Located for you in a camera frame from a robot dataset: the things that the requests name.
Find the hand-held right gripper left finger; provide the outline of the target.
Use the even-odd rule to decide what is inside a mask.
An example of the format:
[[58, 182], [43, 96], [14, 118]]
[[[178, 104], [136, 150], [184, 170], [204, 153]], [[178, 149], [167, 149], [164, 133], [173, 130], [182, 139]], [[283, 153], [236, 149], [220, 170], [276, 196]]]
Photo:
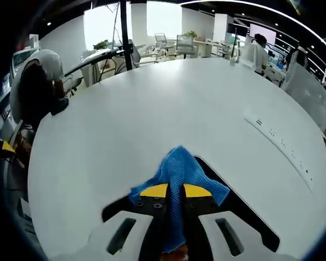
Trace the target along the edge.
[[135, 200], [125, 195], [102, 211], [90, 235], [91, 260], [160, 260], [168, 230], [169, 185], [151, 186]]

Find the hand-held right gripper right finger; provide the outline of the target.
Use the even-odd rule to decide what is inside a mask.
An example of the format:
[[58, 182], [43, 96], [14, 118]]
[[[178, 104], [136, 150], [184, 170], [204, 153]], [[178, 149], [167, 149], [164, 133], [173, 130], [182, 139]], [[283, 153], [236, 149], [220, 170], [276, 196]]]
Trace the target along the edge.
[[220, 210], [212, 194], [184, 184], [183, 225], [190, 260], [262, 260], [262, 239], [230, 211]]

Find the person's right hand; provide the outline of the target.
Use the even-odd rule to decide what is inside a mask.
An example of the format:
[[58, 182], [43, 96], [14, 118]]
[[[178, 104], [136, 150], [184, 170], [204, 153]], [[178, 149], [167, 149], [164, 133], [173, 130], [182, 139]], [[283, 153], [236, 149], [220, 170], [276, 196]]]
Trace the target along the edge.
[[188, 248], [186, 244], [182, 244], [170, 253], [162, 253], [161, 261], [186, 261], [188, 260]]

